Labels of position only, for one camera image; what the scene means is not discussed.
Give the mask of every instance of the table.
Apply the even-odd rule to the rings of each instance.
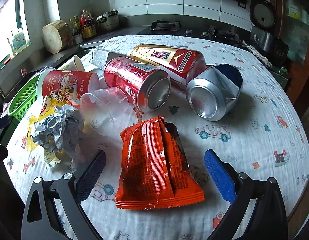
[[[187,104],[184,92],[173,89],[167,102],[157,111],[143,114],[131,107],[122,115],[111,136],[91,140],[91,149],[105,151],[107,164],[90,197],[81,206],[99,234],[104,239],[117,240],[207,239],[229,207],[229,202],[222,199],[203,164],[203,155],[210,148],[222,161],[230,163],[237,172],[246,172],[252,179],[275,177],[288,215],[309,179],[309,144],[292,104],[267,69],[247,51],[189,37],[119,36],[100,47],[127,54],[142,43],[195,49],[203,53],[209,65],[229,63],[240,70],[244,87],[235,107],[217,122],[196,115]],[[88,62],[90,59],[91,53],[82,58],[87,71],[94,68]],[[22,149],[27,119],[31,114],[38,116],[40,108],[37,101],[30,107],[11,137],[8,158],[4,160],[12,183],[24,202],[35,177],[59,179],[64,173],[73,171],[66,162],[47,169],[41,147],[32,152]],[[158,115],[175,123],[191,172],[203,188],[206,200],[162,210],[117,209],[114,198],[121,172],[122,147],[119,132]],[[213,129],[225,129],[230,133],[228,140],[206,136]],[[235,237],[243,234],[254,204],[252,200]],[[68,236],[75,239],[59,200],[56,205]]]

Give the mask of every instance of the stove burner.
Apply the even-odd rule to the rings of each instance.
[[[152,22],[150,27],[151,31],[180,31],[181,24],[179,21],[174,23],[172,22],[162,22],[157,20],[156,22]]]

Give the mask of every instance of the red soda can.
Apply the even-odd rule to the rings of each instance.
[[[126,57],[114,58],[107,63],[104,81],[109,87],[120,88],[129,103],[144,113],[161,107],[171,89],[166,71]]]

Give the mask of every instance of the red paper cup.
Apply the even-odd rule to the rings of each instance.
[[[51,96],[64,104],[80,108],[81,96],[98,89],[99,78],[96,73],[47,68],[38,79],[37,96],[41,103],[45,96]]]

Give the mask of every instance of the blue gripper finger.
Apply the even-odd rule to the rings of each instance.
[[[210,176],[216,184],[222,198],[232,204],[236,198],[235,183],[232,181],[224,167],[221,160],[213,150],[208,150],[205,153],[205,165]]]

